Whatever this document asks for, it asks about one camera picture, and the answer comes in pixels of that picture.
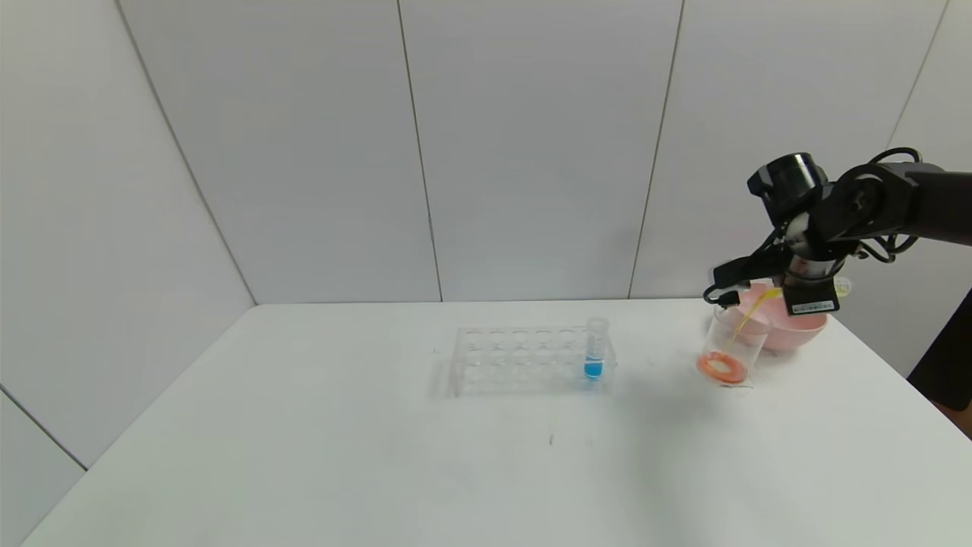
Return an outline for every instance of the robotic arm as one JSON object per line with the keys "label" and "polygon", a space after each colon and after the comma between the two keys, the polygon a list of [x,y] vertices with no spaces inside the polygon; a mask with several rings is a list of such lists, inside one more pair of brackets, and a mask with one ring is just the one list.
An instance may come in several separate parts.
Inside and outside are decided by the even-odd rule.
{"label": "robotic arm", "polygon": [[[913,161],[883,162],[897,154]],[[887,150],[836,182],[810,154],[791,154],[760,167],[747,185],[773,231],[751,255],[712,271],[703,298],[724,308],[739,303],[752,279],[769,277],[790,315],[838,310],[833,279],[849,256],[891,263],[919,237],[972,246],[972,173],[925,164],[912,148]],[[899,236],[907,239],[898,244]]]}

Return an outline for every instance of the pink bowl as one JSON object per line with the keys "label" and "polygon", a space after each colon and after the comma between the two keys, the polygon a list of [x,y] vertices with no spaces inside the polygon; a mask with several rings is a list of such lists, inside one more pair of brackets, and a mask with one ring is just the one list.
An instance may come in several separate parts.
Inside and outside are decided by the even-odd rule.
{"label": "pink bowl", "polygon": [[[766,285],[753,283],[752,288],[744,293],[740,293],[739,309],[742,313],[747,313],[752,309],[756,299],[766,291]],[[817,315],[800,315],[792,317],[786,313],[786,304],[783,298],[771,298],[764,300],[759,305],[759,309],[753,317],[767,317],[773,321],[773,329],[766,338],[763,347],[776,351],[791,351],[810,340],[827,326],[827,315],[819,313]]]}

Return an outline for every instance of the blue liquid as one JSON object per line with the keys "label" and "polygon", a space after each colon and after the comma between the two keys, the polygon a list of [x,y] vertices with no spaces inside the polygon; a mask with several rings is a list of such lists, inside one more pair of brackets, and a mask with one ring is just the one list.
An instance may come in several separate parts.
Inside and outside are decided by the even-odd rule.
{"label": "blue liquid", "polygon": [[587,378],[593,380],[600,378],[604,368],[605,362],[603,359],[595,359],[590,356],[584,359],[584,374],[587,375]]}

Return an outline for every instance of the yellow liquid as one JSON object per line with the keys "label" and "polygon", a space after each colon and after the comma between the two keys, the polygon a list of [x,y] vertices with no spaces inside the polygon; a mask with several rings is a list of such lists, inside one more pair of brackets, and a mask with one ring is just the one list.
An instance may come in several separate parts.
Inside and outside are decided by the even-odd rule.
{"label": "yellow liquid", "polygon": [[780,295],[781,292],[782,291],[779,288],[773,288],[773,289],[767,289],[766,292],[759,295],[759,298],[757,298],[756,302],[753,303],[752,308],[750,308],[749,311],[746,312],[746,315],[743,316],[743,320],[739,322],[739,325],[736,327],[736,330],[733,331],[732,338],[730,338],[729,342],[726,344],[727,350],[729,349],[730,346],[732,346],[734,342],[736,342],[736,337],[739,336],[739,333],[743,331],[743,327],[746,326],[746,323],[749,321],[749,318],[752,317],[754,313],[756,313],[756,310],[759,309],[759,306],[763,304],[763,301],[769,300],[771,298],[776,298]]}

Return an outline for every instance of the black cable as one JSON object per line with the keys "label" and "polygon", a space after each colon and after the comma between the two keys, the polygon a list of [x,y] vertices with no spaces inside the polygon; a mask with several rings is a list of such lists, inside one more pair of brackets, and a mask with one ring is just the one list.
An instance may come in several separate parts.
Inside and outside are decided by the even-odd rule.
{"label": "black cable", "polygon": [[912,245],[914,245],[917,241],[918,236],[908,236],[908,238],[905,239],[905,242],[901,243],[900,247],[894,248],[894,254],[901,254],[907,251],[908,249],[912,248]]}
{"label": "black cable", "polygon": [[[896,156],[898,154],[907,154],[908,156],[912,157],[912,160],[915,163],[918,164],[921,163],[921,152],[919,152],[918,150],[910,146],[898,146],[896,148],[889,148],[881,152],[880,154],[872,158],[871,161],[868,162],[868,164],[877,164],[881,160],[885,160],[887,158],[890,158],[891,156]],[[873,256],[879,262],[890,264],[894,262],[894,259],[897,258],[897,255],[912,248],[912,245],[914,245],[918,241],[918,238],[915,236],[908,236],[908,238],[905,239],[905,242],[901,243],[900,246],[898,245],[898,234],[891,234],[890,236],[887,237],[887,239],[875,237],[874,241],[876,241],[881,246],[881,248],[885,250],[885,253],[887,253],[886,256],[881,255],[880,253],[878,253],[877,250],[875,250],[874,247],[868,245],[863,241],[860,242],[860,246],[863,247],[863,249],[858,253],[858,256],[861,256],[861,258],[866,258],[867,256]]]}
{"label": "black cable", "polygon": [[907,154],[907,155],[911,156],[912,157],[912,160],[914,160],[916,163],[918,163],[918,164],[921,163],[921,152],[919,152],[918,150],[915,150],[914,148],[912,148],[910,146],[899,146],[897,148],[889,148],[889,149],[881,152],[880,154],[878,154],[877,156],[875,156],[874,158],[872,158],[871,161],[868,162],[868,164],[876,164],[876,163],[880,162],[881,160],[890,158],[891,156],[895,156],[897,154]]}
{"label": "black cable", "polygon": [[[749,256],[751,257],[752,255],[754,255],[754,254],[756,254],[756,253],[758,253],[760,251],[764,251],[764,250],[772,247],[773,246],[773,242],[777,240],[777,237],[780,234],[780,231],[781,230],[779,228],[774,228],[773,231],[770,232],[770,234],[762,242],[762,244],[759,245],[759,248],[757,248],[756,250],[752,251],[752,254],[750,254]],[[702,299],[705,300],[706,302],[708,302],[709,304],[718,304],[719,303],[718,302],[718,299],[711,299],[711,298],[709,298],[709,295],[712,294],[712,291],[714,291],[716,288],[717,287],[715,285],[710,285],[710,287],[708,289],[706,289],[706,292],[702,293]]]}
{"label": "black cable", "polygon": [[868,256],[873,256],[875,260],[877,260],[878,262],[883,262],[885,264],[890,264],[894,262],[895,257],[893,254],[888,254],[887,256],[884,256],[881,253],[879,253],[877,250],[875,250],[874,247],[868,245],[864,241],[859,241],[858,243],[860,244],[861,247],[863,247],[863,249],[859,251],[859,254],[857,255],[859,258],[867,258]]}

